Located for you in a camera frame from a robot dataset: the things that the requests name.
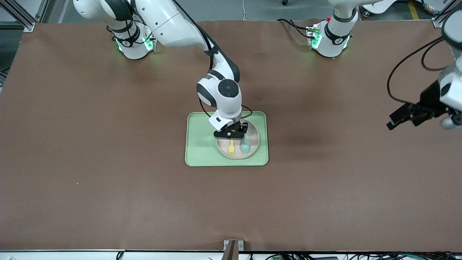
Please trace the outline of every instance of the green tray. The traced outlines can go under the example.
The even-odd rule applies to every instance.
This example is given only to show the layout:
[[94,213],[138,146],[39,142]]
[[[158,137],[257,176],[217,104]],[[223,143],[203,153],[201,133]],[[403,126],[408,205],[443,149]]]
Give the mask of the green tray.
[[231,159],[220,152],[217,140],[213,137],[214,129],[208,122],[204,112],[194,112],[188,116],[186,129],[186,152],[184,161],[192,167],[199,166],[262,166],[268,163],[268,136],[266,129],[266,115],[254,111],[246,118],[258,130],[260,143],[257,150],[248,158]]

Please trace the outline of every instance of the wire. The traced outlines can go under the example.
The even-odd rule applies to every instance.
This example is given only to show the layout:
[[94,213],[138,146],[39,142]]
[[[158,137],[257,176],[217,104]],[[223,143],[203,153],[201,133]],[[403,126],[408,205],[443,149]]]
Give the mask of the wire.
[[[210,42],[208,41],[208,38],[207,36],[205,36],[205,34],[202,32],[202,30],[200,29],[200,27],[198,26],[198,24],[194,21],[194,19],[183,9],[183,7],[178,4],[178,2],[176,0],[172,0],[176,6],[178,6],[181,11],[183,11],[183,13],[189,18],[189,20],[191,20],[191,22],[197,27],[197,30],[199,30],[199,32],[201,33],[202,37],[204,38],[204,41],[205,43],[207,44],[207,47],[208,47],[208,50],[211,50],[212,47],[210,45]],[[213,68],[213,56],[210,56],[210,66],[208,69],[212,69]]]
[[400,255],[404,255],[404,256],[407,256],[407,257],[411,257],[411,258],[418,258],[418,259],[423,259],[423,260],[429,260],[428,258],[422,257],[422,256],[420,256],[420,255],[414,255],[414,254],[400,254]]
[[292,20],[287,21],[286,19],[277,19],[277,21],[279,21],[279,22],[286,22],[286,23],[288,23],[290,26],[292,26],[293,28],[295,28],[295,29],[298,31],[298,33],[301,34],[303,37],[308,38],[308,39],[314,39],[313,36],[307,36],[307,35],[305,35],[304,33],[302,33],[302,32],[300,31],[300,30],[305,30],[305,31],[306,31],[306,30],[308,30],[307,28],[304,28],[304,27],[301,27],[301,26],[296,25]]
[[118,253],[117,253],[117,256],[115,257],[115,260],[120,260],[120,259],[122,259],[123,254],[124,254],[124,251],[118,252]]
[[244,105],[241,105],[241,106],[247,108],[247,109],[250,111],[250,114],[248,114],[247,116],[241,117],[241,119],[248,118],[248,117],[250,117],[250,116],[254,113],[250,108],[248,108],[248,107],[246,107],[246,106],[244,106]]
[[414,105],[414,106],[417,106],[418,108],[421,108],[425,111],[428,111],[428,112],[432,112],[432,113],[439,113],[439,111],[434,111],[433,109],[430,109],[428,107],[425,107],[425,106],[422,106],[422,105],[418,105],[418,104],[414,104],[410,101],[406,101],[406,100],[403,100],[403,99],[399,99],[397,97],[395,97],[392,93],[391,93],[391,90],[390,90],[390,82],[391,82],[391,78],[393,77],[393,74],[395,73],[395,71],[399,68],[399,66],[401,64],[403,64],[408,58],[412,57],[413,55],[415,55],[416,53],[418,53],[419,51],[427,48],[428,46],[432,45],[433,43],[441,40],[443,37],[439,37],[437,39],[434,39],[433,41],[425,44],[424,46],[418,48],[417,50],[415,50],[414,52],[412,52],[411,54],[407,55],[404,59],[402,59],[394,68],[393,70],[391,71],[390,75],[388,76],[388,80],[387,80],[387,92],[388,92],[388,95],[395,101],[398,101],[398,102],[401,102],[401,103],[404,103],[404,104],[408,104],[408,105]]
[[[453,5],[454,3],[455,3],[455,1],[452,1],[451,3],[449,3],[449,5],[445,6],[445,7],[443,8],[442,11],[444,11],[444,9],[449,9],[449,7],[451,7],[451,5]],[[456,8],[456,7],[457,7],[457,6],[451,8],[451,9],[449,9],[449,10],[446,10],[445,12],[438,13],[438,17],[436,17],[436,19],[438,19],[439,17],[441,17],[441,16],[443,16],[443,15],[446,15],[446,14],[452,12],[452,10],[454,10],[454,8]]]
[[[134,43],[137,43],[137,44],[143,44],[144,42],[136,42],[136,39],[133,38],[133,36],[130,34],[130,28],[128,27],[128,22],[125,20],[125,25],[127,26],[127,32],[128,32],[128,36],[130,37],[130,39],[132,39],[132,41]],[[149,39],[152,35],[152,32],[149,34],[149,36],[147,37],[147,39]]]
[[[133,22],[136,24],[136,22],[139,22],[139,23],[142,23],[143,25],[145,25],[142,21],[138,21],[138,20],[133,20]],[[150,39],[152,36],[152,31],[151,33],[146,37],[146,40]]]
[[202,111],[204,111],[204,113],[205,113],[208,117],[211,118],[211,116],[207,113],[207,111],[205,111],[205,108],[204,108],[204,105],[202,104],[201,98],[199,98],[199,103],[200,103],[200,105],[201,105],[201,107],[202,107]]
[[265,260],[269,260],[270,258],[273,258],[273,257],[275,257],[275,256],[278,256],[278,254],[273,254],[273,255],[271,255],[271,256],[268,256]]
[[246,13],[245,13],[244,1],[245,1],[245,0],[242,0],[242,9],[244,10],[244,18],[242,18],[242,21],[247,21],[247,20],[245,19]]
[[428,53],[433,47],[435,47],[438,43],[441,43],[441,42],[443,42],[443,41],[444,41],[444,40],[441,39],[441,40],[439,40],[439,41],[433,43],[433,44],[430,45],[430,46],[427,48],[427,50],[423,53],[422,59],[420,60],[420,63],[422,64],[422,67],[424,67],[424,69],[429,70],[429,71],[440,71],[440,70],[443,70],[443,69],[446,69],[446,68],[447,68],[447,66],[446,66],[446,67],[442,67],[442,68],[429,68],[429,67],[425,64],[425,57],[426,57],[427,53]]
[[302,27],[302,26],[299,26],[299,25],[294,24],[294,23],[293,23],[293,20],[288,21],[288,20],[286,20],[286,19],[281,18],[281,19],[277,19],[276,21],[278,21],[278,22],[286,22],[286,23],[288,23],[290,26],[295,26],[295,27],[297,27],[297,28],[299,28],[299,29],[307,30],[305,27]]

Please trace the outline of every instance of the black cable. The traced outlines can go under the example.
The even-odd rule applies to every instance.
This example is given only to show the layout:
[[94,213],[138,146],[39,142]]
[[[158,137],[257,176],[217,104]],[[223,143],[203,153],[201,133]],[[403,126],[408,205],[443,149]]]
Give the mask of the black cable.
[[125,25],[127,26],[128,36],[130,37],[130,39],[132,39],[132,41],[133,41],[134,43],[137,43],[137,44],[143,44],[143,43],[145,43],[145,42],[140,42],[140,43],[139,43],[139,42],[136,41],[136,39],[133,38],[133,36],[130,34],[130,28],[128,27],[128,22],[127,22],[126,20],[125,20]]
[[301,34],[301,35],[302,35],[303,37],[305,37],[305,38],[308,38],[308,39],[315,39],[313,36],[307,36],[307,35],[305,35],[304,33],[302,33],[302,32],[300,31],[300,29],[302,29],[302,30],[307,30],[307,28],[304,28],[304,27],[301,27],[301,26],[296,25],[292,20],[287,21],[286,19],[277,19],[277,21],[288,23],[290,26],[292,26],[293,28],[295,28],[295,29],[298,31],[299,34]]
[[308,259],[308,260],[316,260],[314,257],[312,257],[310,254],[306,253],[306,254],[303,254],[303,256]]
[[395,71],[399,68],[399,66],[401,64],[403,64],[408,58],[412,57],[413,55],[415,55],[416,53],[418,53],[419,51],[425,49],[426,47],[432,45],[433,43],[441,40],[443,37],[439,37],[427,44],[425,44],[424,46],[418,48],[417,50],[413,51],[411,54],[407,55],[404,59],[402,59],[394,68],[393,70],[391,71],[390,75],[388,76],[388,80],[387,80],[387,92],[388,92],[388,95],[390,96],[390,98],[392,98],[393,100],[395,101],[398,101],[398,102],[401,102],[401,103],[404,103],[404,104],[408,104],[408,105],[414,105],[418,108],[421,108],[427,112],[432,112],[432,113],[440,113],[440,111],[434,111],[433,109],[430,109],[428,107],[425,107],[425,106],[422,106],[422,105],[418,105],[418,104],[414,104],[413,102],[410,102],[410,101],[406,101],[406,100],[403,100],[403,99],[399,99],[395,96],[393,96],[393,94],[391,93],[391,90],[390,90],[390,82],[391,82],[391,78],[393,77],[393,74],[395,73]]
[[293,23],[293,20],[290,20],[290,22],[289,22],[288,20],[281,18],[281,19],[277,19],[276,21],[278,21],[278,22],[286,22],[290,26],[295,26],[296,28],[299,28],[299,29],[302,29],[302,30],[308,30],[306,27],[301,27],[301,26],[295,25]]
[[270,255],[270,256],[268,256],[265,260],[269,260],[270,258],[275,257],[275,256],[278,256],[278,254]]
[[297,260],[293,255],[290,255],[285,252],[281,252],[280,255],[282,256],[282,259],[284,260]]
[[351,257],[350,259],[348,259],[348,260],[353,260],[353,258],[355,258],[355,257],[358,256],[358,255],[360,255],[360,254],[355,254],[354,256],[352,256],[352,257]]
[[441,10],[442,13],[438,13],[438,14],[436,15],[436,18],[435,18],[435,19],[438,19],[440,16],[443,16],[443,15],[446,15],[446,14],[452,12],[452,10],[454,10],[454,8],[456,8],[457,6],[451,8],[451,9],[449,9],[449,7],[451,7],[451,5],[453,5],[454,3],[455,3],[455,1],[452,1],[449,5],[447,5],[445,8],[443,8],[443,10]]
[[[180,4],[178,4],[178,2],[177,2],[176,0],[172,0],[172,1],[176,4],[176,6],[178,6],[178,7],[181,9],[181,11],[183,11],[183,13],[189,18],[189,20],[191,20],[191,22],[196,26],[197,30],[199,30],[199,32],[201,33],[202,37],[204,38],[204,41],[205,41],[205,43],[207,44],[208,50],[211,50],[212,47],[211,47],[211,45],[210,45],[210,42],[208,41],[207,36],[205,36],[205,34],[202,32],[202,30],[201,30],[200,27],[198,26],[198,24],[197,24],[197,23],[194,21],[194,19],[183,9],[183,7],[182,7]],[[212,69],[212,67],[213,67],[213,56],[210,56],[210,66],[209,66],[208,69]]]
[[206,114],[208,117],[210,117],[210,118],[211,118],[211,116],[210,116],[210,115],[207,113],[207,111],[205,111],[205,108],[204,108],[204,105],[202,104],[202,100],[201,100],[201,98],[199,98],[199,103],[200,103],[200,105],[201,105],[201,107],[202,107],[202,110],[204,111],[204,113],[205,113],[205,114]]
[[432,45],[428,46],[427,50],[425,50],[425,52],[423,53],[422,55],[422,59],[420,60],[420,63],[422,64],[422,67],[424,67],[424,69],[426,70],[429,70],[429,71],[440,71],[440,70],[443,70],[443,69],[446,69],[446,67],[442,67],[442,68],[429,68],[426,64],[425,64],[425,57],[427,56],[427,53],[433,48],[435,47],[438,43],[441,43],[443,42],[444,40],[441,39],[435,43],[433,43]]
[[247,108],[247,110],[249,110],[249,111],[250,111],[250,114],[248,114],[247,116],[243,116],[243,117],[241,117],[241,119],[244,119],[244,118],[248,118],[248,117],[250,117],[250,116],[251,116],[251,115],[254,113],[254,112],[253,112],[253,111],[252,111],[250,108],[248,108],[248,107],[246,107],[246,106],[244,106],[244,105],[241,105],[241,106],[243,106],[243,107]]
[[117,253],[117,256],[115,257],[115,260],[120,260],[123,257],[124,251],[120,251]]

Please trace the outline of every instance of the gray floor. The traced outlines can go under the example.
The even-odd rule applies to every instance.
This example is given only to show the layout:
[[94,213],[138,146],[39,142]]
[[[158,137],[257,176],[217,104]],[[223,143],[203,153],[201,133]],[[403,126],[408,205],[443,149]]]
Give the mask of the gray floor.
[[[307,20],[324,19],[332,15],[332,6],[327,0],[289,0],[283,6],[280,0],[244,0],[246,19],[249,21],[276,20],[279,18]],[[178,0],[184,9],[196,21],[242,20],[243,8],[241,0]],[[430,19],[423,11],[422,5],[415,2],[420,19]],[[81,17],[73,7],[72,0],[52,0],[44,21],[48,23],[89,23],[92,21]],[[370,20],[408,20],[412,19],[407,1],[399,1],[385,13],[374,15]],[[0,70],[10,67],[22,31],[0,30]]]

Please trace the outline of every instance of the round plate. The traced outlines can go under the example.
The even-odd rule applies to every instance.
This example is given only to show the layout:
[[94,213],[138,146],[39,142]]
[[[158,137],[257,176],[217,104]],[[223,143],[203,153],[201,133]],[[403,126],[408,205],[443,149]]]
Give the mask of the round plate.
[[234,157],[230,157],[228,155],[228,148],[230,146],[231,140],[217,139],[218,149],[226,157],[231,158],[231,159],[244,159],[244,158],[251,156],[257,150],[258,144],[260,143],[260,135],[258,134],[257,128],[255,128],[255,126],[251,122],[245,119],[242,119],[241,122],[249,123],[247,127],[247,133],[245,134],[245,139],[247,139],[247,141],[249,142],[249,146],[250,146],[250,152],[248,154],[244,154],[241,151],[242,141],[234,140]]

